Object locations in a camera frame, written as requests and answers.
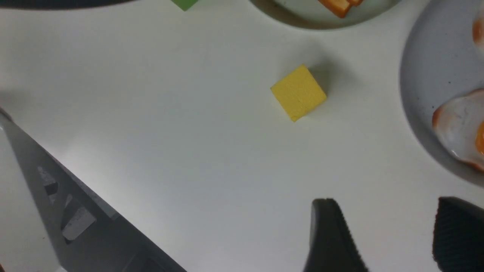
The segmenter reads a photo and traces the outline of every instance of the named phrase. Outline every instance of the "white table surface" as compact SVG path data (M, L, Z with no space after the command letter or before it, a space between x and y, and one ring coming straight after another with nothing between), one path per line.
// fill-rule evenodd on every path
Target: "white table surface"
M399 98L428 0L305 31L247 0L0 10L0 106L189 272L293 272L310 204L333 197L373 272L437 272L439 196L484 206L438 165ZM328 100L292 123L270 87L301 63Z

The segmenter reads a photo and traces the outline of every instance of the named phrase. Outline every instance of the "gray bowl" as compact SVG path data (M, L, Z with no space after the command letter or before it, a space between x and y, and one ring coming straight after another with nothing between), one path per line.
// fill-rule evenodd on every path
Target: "gray bowl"
M472 39L481 0L433 0L407 41L400 91L408 122L423 147L455 175L484 185L484 174L455 160L432 130L432 115L448 100L484 87L484 60Z

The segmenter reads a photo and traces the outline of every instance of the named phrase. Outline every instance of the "green block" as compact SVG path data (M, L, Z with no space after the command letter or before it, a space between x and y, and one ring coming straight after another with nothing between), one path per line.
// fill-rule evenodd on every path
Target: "green block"
M198 0L171 0L175 3L179 8L183 9L183 11L187 11L191 8Z

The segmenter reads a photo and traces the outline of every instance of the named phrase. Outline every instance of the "yellow foam block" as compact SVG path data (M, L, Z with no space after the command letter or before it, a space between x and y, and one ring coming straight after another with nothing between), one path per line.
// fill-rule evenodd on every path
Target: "yellow foam block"
M303 64L271 88L293 122L326 100L326 94Z

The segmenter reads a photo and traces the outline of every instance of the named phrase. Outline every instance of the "black object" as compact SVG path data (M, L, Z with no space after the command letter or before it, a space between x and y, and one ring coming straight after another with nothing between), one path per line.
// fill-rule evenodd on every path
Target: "black object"
M484 211L455 197L441 197L433 254L443 272L484 272Z
M67 10L95 8L132 0L0 0L0 8L29 10Z
M343 213L333 199L315 199L311 249L304 272L368 272Z

